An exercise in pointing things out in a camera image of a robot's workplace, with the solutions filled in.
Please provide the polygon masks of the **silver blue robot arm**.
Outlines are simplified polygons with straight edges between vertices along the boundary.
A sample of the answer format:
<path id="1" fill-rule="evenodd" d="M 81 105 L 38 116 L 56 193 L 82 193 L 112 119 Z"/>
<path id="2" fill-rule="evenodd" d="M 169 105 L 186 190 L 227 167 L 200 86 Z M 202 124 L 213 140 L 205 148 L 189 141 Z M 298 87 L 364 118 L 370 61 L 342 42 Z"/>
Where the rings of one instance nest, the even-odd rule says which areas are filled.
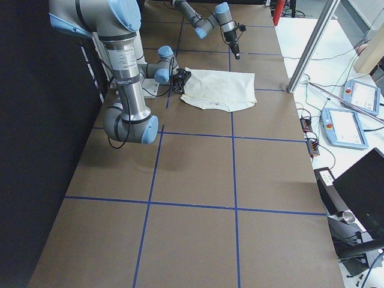
<path id="1" fill-rule="evenodd" d="M 206 38 L 215 28 L 219 28 L 224 43 L 230 48 L 236 60 L 240 60 L 238 39 L 246 31 L 246 26 L 235 22 L 227 2 L 215 7 L 205 19 L 187 1 L 171 1 L 173 7 L 189 21 L 199 39 Z"/>
<path id="2" fill-rule="evenodd" d="M 151 144 L 158 131 L 158 118 L 145 104 L 142 81 L 153 78 L 183 93 L 191 72 L 179 67 L 173 50 L 162 46 L 156 64 L 138 64 L 134 40 L 141 26 L 136 1 L 49 1 L 50 24 L 57 31 L 92 38 L 104 44 L 119 97 L 106 110 L 103 127 L 119 142 Z"/>

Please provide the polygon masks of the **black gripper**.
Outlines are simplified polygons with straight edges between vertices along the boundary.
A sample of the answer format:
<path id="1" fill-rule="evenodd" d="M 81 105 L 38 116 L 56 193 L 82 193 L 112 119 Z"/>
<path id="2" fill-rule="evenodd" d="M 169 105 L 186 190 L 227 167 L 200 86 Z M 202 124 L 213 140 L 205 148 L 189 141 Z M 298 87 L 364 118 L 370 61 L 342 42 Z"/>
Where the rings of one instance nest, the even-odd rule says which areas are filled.
<path id="1" fill-rule="evenodd" d="M 172 76 L 172 91 L 177 94 L 185 93 L 185 84 L 191 77 L 191 72 L 183 68 L 178 68 L 177 73 Z"/>
<path id="2" fill-rule="evenodd" d="M 237 33 L 235 29 L 223 32 L 225 42 L 229 44 L 231 52 L 233 53 L 236 60 L 240 59 L 239 44 L 236 43 Z"/>

